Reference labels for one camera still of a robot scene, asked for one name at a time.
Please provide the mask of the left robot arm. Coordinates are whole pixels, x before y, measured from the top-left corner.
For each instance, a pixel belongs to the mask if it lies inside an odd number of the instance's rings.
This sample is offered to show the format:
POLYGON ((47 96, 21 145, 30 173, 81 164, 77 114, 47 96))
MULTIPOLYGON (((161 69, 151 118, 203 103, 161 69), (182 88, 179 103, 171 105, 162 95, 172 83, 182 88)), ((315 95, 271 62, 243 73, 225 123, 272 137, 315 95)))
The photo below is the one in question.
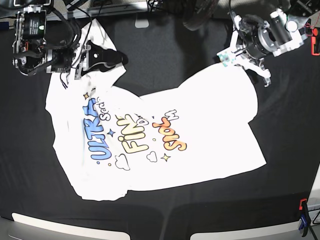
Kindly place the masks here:
POLYGON ((255 14, 237 15, 229 4, 232 35, 220 60, 224 66, 240 66, 261 76, 265 87, 271 84, 271 72, 265 57, 278 57, 300 48, 314 37, 310 17, 320 12, 318 0, 291 0, 287 10, 274 7, 267 20, 255 14))

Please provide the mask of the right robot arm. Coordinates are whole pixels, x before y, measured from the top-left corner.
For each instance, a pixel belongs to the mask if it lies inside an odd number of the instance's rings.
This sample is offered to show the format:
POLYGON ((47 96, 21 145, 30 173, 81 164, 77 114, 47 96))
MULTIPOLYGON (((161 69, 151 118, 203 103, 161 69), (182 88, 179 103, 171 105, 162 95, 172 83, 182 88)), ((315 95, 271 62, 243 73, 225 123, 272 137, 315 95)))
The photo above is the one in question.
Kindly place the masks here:
POLYGON ((107 72, 128 63, 124 53, 96 45, 87 34, 80 42, 82 31, 78 23, 67 20, 50 0, 15 0, 9 9, 17 11, 13 65, 25 76, 46 71, 79 80, 90 72, 107 72), (48 12, 70 30, 70 37, 58 44, 49 44, 45 39, 48 12))

